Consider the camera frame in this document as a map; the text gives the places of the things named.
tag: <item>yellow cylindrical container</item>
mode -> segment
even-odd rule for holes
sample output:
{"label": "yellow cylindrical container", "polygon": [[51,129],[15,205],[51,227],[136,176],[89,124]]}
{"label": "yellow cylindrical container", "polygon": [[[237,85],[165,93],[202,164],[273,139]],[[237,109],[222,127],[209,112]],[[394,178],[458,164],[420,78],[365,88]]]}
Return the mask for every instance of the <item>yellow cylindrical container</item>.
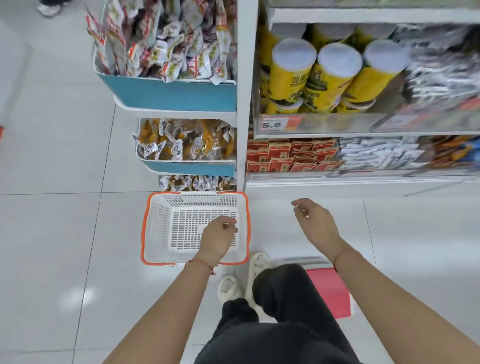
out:
{"label": "yellow cylindrical container", "polygon": [[261,28],[258,44],[258,59],[261,67],[269,72],[274,46],[283,39],[301,39],[306,28],[307,25],[302,23],[275,23],[270,31],[267,26]]}
{"label": "yellow cylindrical container", "polygon": [[332,109],[327,109],[327,110],[317,110],[312,108],[306,103],[303,103],[302,106],[300,106],[298,114],[330,114],[332,112]]}
{"label": "yellow cylindrical container", "polygon": [[373,100],[410,64],[408,51],[391,40],[374,40],[366,47],[363,59],[365,67],[343,94],[348,102]]}
{"label": "yellow cylindrical container", "polygon": [[335,107],[362,64],[362,56],[353,47],[342,43],[323,47],[303,90],[305,103],[318,110]]}
{"label": "yellow cylindrical container", "polygon": [[268,99],[267,109],[265,114],[275,115],[275,114],[295,114],[299,111],[300,106],[302,105],[303,100],[298,100],[295,104],[289,106],[282,106],[274,101]]}
{"label": "yellow cylindrical container", "polygon": [[376,99],[367,102],[353,103],[348,102],[345,99],[341,99],[338,106],[335,108],[335,112],[339,114],[348,114],[352,112],[364,112],[373,106]]}
{"label": "yellow cylindrical container", "polygon": [[315,48],[306,40],[280,41],[272,52],[268,97],[279,105],[292,105],[300,100],[316,58]]}
{"label": "yellow cylindrical container", "polygon": [[268,82],[270,75],[264,70],[260,70],[260,104],[266,105],[268,102]]}
{"label": "yellow cylindrical container", "polygon": [[346,41],[355,30],[354,24],[321,24],[312,25],[311,43],[317,52],[325,45],[334,42]]}
{"label": "yellow cylindrical container", "polygon": [[351,37],[351,43],[359,52],[363,52],[371,42],[387,39],[395,29],[395,24],[360,24]]}

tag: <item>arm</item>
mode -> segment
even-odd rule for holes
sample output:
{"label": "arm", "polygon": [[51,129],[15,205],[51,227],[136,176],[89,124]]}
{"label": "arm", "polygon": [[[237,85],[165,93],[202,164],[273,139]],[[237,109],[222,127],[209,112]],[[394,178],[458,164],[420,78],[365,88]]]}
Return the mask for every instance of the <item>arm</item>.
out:
{"label": "arm", "polygon": [[178,364],[183,355],[210,268],[225,255],[233,236],[235,219],[216,218],[205,228],[200,249],[165,293],[142,316],[104,364]]}
{"label": "arm", "polygon": [[308,198],[292,202],[310,242],[334,262],[351,295],[396,364],[478,363],[480,346],[395,284],[338,234],[328,210]]}

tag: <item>basket rim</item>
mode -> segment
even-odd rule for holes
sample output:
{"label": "basket rim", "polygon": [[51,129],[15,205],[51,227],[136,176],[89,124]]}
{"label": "basket rim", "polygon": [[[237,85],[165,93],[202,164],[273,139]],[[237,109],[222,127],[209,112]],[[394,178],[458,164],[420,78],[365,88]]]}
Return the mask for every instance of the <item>basket rim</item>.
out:
{"label": "basket rim", "polygon": [[[146,226],[147,226],[147,219],[148,219],[148,212],[150,211],[150,202],[152,200],[152,197],[155,196],[156,194],[182,194],[183,192],[172,192],[172,191],[165,191],[165,192],[153,192],[149,195],[147,199],[147,208],[145,210],[144,214],[144,220],[142,223],[142,247],[140,250],[140,260],[142,261],[143,264],[147,266],[175,266],[180,263],[173,263],[173,262],[166,262],[166,263],[154,263],[154,262],[149,262],[145,259],[145,232],[146,232]],[[242,260],[241,262],[235,262],[235,263],[218,263],[219,265],[222,266],[238,266],[240,264],[245,264],[248,261],[248,258],[250,256],[250,234],[251,234],[251,226],[250,226],[250,210],[248,206],[248,196],[244,192],[237,192],[237,191],[216,191],[216,194],[241,194],[245,197],[245,206],[247,209],[247,254],[245,256],[245,259]]]}

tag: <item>shopping basket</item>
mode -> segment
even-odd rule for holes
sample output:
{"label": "shopping basket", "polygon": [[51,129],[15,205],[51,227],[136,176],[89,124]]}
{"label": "shopping basket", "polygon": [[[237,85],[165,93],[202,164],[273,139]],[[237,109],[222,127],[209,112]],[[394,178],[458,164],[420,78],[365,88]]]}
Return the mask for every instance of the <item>shopping basket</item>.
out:
{"label": "shopping basket", "polygon": [[242,192],[157,192],[148,197],[142,226],[140,258],[150,266],[175,265],[192,259],[208,223],[225,215],[237,219],[238,232],[220,261],[223,265],[248,260],[250,213]]}

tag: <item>person's left hand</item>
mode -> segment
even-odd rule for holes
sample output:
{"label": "person's left hand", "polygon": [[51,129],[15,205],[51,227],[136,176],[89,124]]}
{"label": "person's left hand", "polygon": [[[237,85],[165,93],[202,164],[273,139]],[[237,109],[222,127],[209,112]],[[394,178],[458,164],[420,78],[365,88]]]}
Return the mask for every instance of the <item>person's left hand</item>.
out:
{"label": "person's left hand", "polygon": [[216,266],[227,253],[234,235],[238,232],[235,227],[237,221],[227,216],[219,216],[212,220],[204,229],[200,249],[195,259]]}

